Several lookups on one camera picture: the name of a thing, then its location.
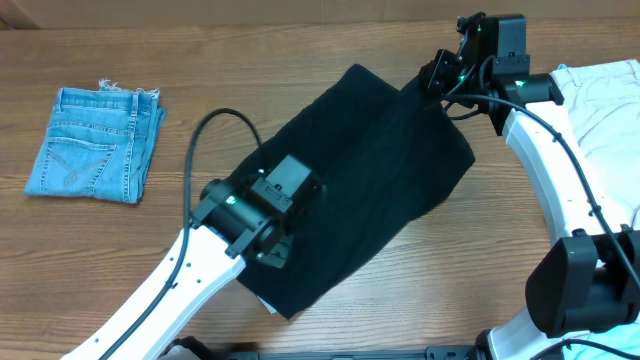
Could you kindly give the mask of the black shorts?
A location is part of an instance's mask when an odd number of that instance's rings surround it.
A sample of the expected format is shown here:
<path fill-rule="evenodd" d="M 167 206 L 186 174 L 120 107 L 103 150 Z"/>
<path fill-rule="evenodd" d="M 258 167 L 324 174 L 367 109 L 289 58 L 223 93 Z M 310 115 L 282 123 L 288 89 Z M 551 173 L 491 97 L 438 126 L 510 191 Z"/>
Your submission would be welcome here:
<path fill-rule="evenodd" d="M 277 165 L 287 155 L 311 168 L 324 188 L 296 225 L 285 266 L 252 260 L 238 277 L 287 319 L 445 201 L 475 161 L 441 104 L 425 102 L 418 79 L 396 89 L 359 64 L 232 175 L 254 175 L 263 156 Z"/>

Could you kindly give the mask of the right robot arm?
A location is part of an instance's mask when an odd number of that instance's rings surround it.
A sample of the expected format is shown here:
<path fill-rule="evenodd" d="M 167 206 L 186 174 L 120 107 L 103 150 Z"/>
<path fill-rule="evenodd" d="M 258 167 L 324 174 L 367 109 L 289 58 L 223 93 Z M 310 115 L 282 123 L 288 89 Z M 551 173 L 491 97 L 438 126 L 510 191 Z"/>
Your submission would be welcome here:
<path fill-rule="evenodd" d="M 525 284 L 526 305 L 470 346 L 430 359 L 635 359 L 639 233 L 611 200 L 570 126 L 557 76 L 531 72 L 520 14 L 461 17 L 456 51 L 420 72 L 425 96 L 487 115 L 516 154 L 543 210 L 550 249 Z"/>

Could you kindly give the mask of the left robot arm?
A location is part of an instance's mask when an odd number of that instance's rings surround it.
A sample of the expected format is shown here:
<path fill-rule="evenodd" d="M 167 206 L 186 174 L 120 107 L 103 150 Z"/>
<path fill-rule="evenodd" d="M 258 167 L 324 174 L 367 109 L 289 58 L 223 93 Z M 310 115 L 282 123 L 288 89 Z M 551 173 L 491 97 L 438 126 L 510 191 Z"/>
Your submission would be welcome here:
<path fill-rule="evenodd" d="M 248 262 L 286 264 L 295 224 L 319 186 L 316 174 L 291 155 L 269 174 L 210 182 L 165 258 L 68 358 L 158 358 Z"/>

